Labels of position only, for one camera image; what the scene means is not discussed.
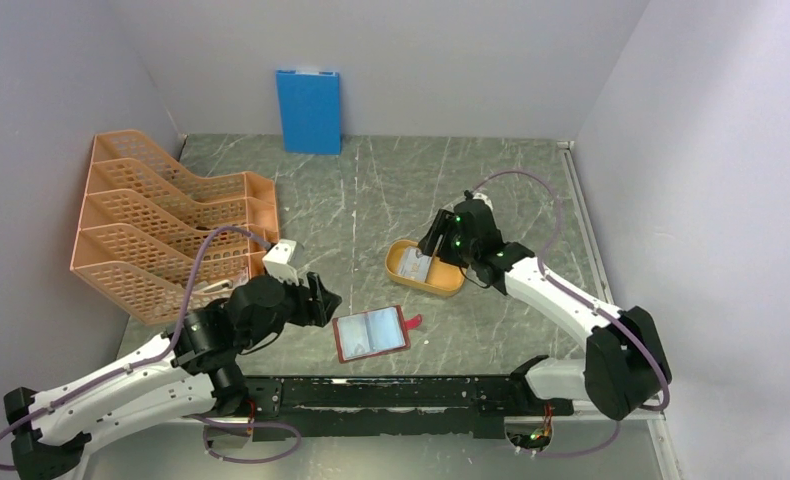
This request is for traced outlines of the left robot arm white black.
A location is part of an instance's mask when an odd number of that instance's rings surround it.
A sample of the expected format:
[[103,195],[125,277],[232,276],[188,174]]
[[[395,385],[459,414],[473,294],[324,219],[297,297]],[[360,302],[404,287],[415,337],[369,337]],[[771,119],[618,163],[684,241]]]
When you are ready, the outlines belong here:
[[18,476],[59,478],[90,450],[168,419],[239,413],[249,390],[238,356],[288,324],[326,326],[341,302],[314,272],[298,285],[260,275],[79,380],[9,392]]

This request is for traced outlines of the red leather card holder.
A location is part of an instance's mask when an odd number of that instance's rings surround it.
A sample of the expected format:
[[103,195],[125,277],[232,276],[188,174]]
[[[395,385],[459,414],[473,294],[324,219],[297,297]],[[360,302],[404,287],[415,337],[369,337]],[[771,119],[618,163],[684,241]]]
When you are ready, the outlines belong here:
[[423,323],[407,318],[400,305],[368,310],[332,321],[338,361],[349,363],[411,348],[409,334]]

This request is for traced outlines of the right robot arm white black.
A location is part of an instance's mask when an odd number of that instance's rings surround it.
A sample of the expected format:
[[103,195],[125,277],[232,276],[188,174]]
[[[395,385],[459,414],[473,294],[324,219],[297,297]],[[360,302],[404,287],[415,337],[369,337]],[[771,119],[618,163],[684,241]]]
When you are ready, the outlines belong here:
[[419,240],[421,253],[457,269],[471,269],[485,286],[534,308],[567,333],[583,358],[545,357],[514,373],[510,391],[521,413],[548,400],[583,400],[615,421],[664,394],[671,371],[651,314],[604,303],[562,278],[518,242],[503,238],[492,209],[467,198],[437,212]]

